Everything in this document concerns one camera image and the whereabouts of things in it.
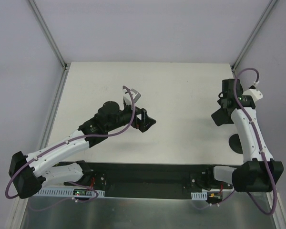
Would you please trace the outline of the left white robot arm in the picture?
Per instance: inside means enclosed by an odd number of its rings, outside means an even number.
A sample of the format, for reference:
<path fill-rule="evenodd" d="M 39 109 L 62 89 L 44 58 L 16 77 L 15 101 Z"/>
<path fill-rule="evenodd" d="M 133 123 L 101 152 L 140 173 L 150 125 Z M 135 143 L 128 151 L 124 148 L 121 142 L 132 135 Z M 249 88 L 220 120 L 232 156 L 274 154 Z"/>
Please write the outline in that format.
<path fill-rule="evenodd" d="M 41 188 L 64 182 L 76 182 L 85 186 L 91 181 L 91 169 L 84 161 L 68 166 L 58 166 L 62 160 L 89 149 L 110 136 L 113 130 L 129 127 L 146 132 L 156 120 L 150 118 L 144 108 L 124 103 L 121 110 L 116 102 L 108 101 L 98 112 L 72 132 L 67 138 L 53 146 L 24 155 L 21 151 L 11 158 L 10 185 L 14 185 L 16 196 L 25 199 Z"/>

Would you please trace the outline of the black round-base phone stand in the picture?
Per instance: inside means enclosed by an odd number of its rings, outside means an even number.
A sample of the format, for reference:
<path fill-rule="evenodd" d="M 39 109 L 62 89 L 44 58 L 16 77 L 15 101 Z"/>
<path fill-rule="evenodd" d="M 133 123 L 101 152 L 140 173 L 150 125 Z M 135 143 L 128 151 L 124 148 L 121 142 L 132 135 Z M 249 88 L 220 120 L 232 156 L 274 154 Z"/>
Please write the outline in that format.
<path fill-rule="evenodd" d="M 233 134 L 232 136 L 230 136 L 228 143 L 229 143 L 230 148 L 235 153 L 243 154 L 243 150 L 242 150 L 242 146 L 241 146 L 241 142 L 240 142 L 238 134 Z"/>

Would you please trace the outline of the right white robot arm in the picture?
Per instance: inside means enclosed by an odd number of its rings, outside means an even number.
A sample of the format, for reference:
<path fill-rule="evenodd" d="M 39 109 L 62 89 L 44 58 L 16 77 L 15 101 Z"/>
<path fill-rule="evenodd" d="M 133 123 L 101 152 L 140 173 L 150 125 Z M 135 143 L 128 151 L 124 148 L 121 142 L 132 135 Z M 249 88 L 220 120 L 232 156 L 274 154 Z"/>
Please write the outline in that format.
<path fill-rule="evenodd" d="M 206 185 L 216 188 L 225 182 L 237 192 L 272 191 L 284 167 L 274 160 L 263 140 L 253 97 L 243 91 L 239 80 L 225 79 L 217 102 L 220 108 L 211 117 L 217 126 L 235 125 L 244 163 L 238 168 L 215 166 L 205 176 Z"/>

